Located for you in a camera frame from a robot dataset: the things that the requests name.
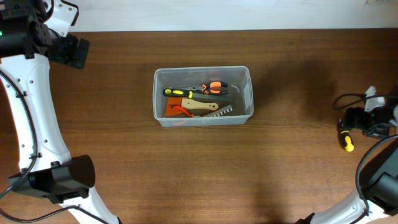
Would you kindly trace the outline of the yellow black screwdriver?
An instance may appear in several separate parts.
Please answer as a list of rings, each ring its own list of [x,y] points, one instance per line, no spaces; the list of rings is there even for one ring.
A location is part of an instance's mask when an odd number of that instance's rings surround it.
[[[354,151],[354,143],[350,136],[350,128],[347,127],[342,119],[338,121],[338,139],[340,141],[341,146],[347,152]]]

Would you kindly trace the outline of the metal file yellow black handle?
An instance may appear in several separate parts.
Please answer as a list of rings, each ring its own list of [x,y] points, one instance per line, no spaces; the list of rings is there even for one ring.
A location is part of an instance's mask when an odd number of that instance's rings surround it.
[[[173,88],[165,88],[162,94],[166,97],[186,97],[189,99],[197,100],[218,100],[218,101],[234,101],[234,98],[224,95],[206,95],[202,93],[195,93],[191,90],[179,90]]]

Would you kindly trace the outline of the clear plastic container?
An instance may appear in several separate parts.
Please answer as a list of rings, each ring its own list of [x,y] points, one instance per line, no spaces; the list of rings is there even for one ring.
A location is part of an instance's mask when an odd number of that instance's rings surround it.
[[[189,118],[185,114],[166,116],[165,109],[168,98],[162,94],[165,88],[184,90],[185,87],[200,86],[203,83],[224,82],[228,84],[228,94],[234,101],[203,100],[204,103],[217,103],[219,109],[232,105],[232,112],[219,117],[204,118],[214,111],[190,110]],[[244,124],[254,112],[252,84],[249,70],[244,66],[224,67],[191,67],[191,68],[161,68],[156,70],[153,84],[154,118],[163,127],[177,127],[176,121],[191,121],[193,126]]]

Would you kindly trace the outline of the orange scraper wooden handle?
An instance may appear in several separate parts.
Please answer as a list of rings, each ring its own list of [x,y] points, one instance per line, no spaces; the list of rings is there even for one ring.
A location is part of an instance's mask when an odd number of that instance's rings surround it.
[[[178,105],[184,107],[188,112],[190,110],[209,110],[216,111],[219,106],[217,103],[204,103],[196,100],[192,100],[185,97],[177,97],[177,98],[168,98],[165,115],[166,116],[176,116],[183,114],[179,110],[175,110],[172,107]]]

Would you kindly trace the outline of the small red cutting pliers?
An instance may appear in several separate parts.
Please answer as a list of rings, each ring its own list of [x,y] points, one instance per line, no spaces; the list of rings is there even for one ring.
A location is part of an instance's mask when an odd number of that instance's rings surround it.
[[[183,114],[187,115],[189,118],[193,117],[193,114],[189,113],[184,107],[175,105],[172,107],[175,110],[179,110]],[[176,121],[172,123],[173,126],[193,126],[191,121],[184,120],[184,121]]]

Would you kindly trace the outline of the long nose pliers orange black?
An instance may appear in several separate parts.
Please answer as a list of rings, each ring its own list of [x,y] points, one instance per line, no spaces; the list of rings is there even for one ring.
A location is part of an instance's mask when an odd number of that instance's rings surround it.
[[[205,95],[226,95],[228,94],[228,84],[224,82],[210,82],[203,83],[200,86],[185,87],[184,90],[190,90],[195,93],[201,93]]]

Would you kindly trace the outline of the orange socket bit holder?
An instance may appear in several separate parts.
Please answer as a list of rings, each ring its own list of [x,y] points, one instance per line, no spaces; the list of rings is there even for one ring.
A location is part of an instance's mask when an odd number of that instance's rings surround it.
[[[228,106],[225,106],[217,111],[214,111],[210,114],[205,115],[204,118],[224,116],[225,114],[232,112],[232,110],[233,110],[232,105],[228,105]]]

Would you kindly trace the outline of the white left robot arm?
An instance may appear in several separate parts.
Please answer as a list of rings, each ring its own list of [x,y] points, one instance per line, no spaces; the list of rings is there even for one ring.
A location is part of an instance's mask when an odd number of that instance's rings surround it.
[[[95,189],[90,156],[72,157],[58,127],[50,63],[82,69],[90,43],[69,34],[79,16],[67,1],[1,2],[1,83],[19,143],[9,190],[46,198],[80,223],[119,223]]]

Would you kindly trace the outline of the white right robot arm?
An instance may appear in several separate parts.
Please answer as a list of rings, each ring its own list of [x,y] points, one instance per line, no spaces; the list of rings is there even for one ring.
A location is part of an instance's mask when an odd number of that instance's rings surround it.
[[[345,110],[338,127],[341,146],[353,151],[352,129],[362,130],[378,142],[356,168],[354,191],[328,210],[312,213],[298,223],[369,223],[397,215],[397,134],[390,133],[397,127],[397,103],[379,98],[374,103],[366,100],[364,107],[355,104],[334,107]]]

